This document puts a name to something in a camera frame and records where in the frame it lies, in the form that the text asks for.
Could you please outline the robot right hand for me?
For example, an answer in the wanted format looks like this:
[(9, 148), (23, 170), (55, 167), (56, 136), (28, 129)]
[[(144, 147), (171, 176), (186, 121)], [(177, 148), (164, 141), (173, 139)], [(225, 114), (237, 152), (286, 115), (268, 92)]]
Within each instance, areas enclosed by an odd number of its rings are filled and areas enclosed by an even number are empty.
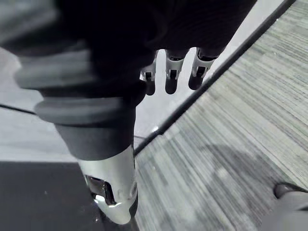
[(219, 57), (253, 0), (3, 0), (0, 46), (36, 90), (39, 118), (53, 123), (81, 168), (100, 211), (125, 225), (138, 207), (133, 157), (141, 70), (156, 52), (181, 58), (197, 47)]

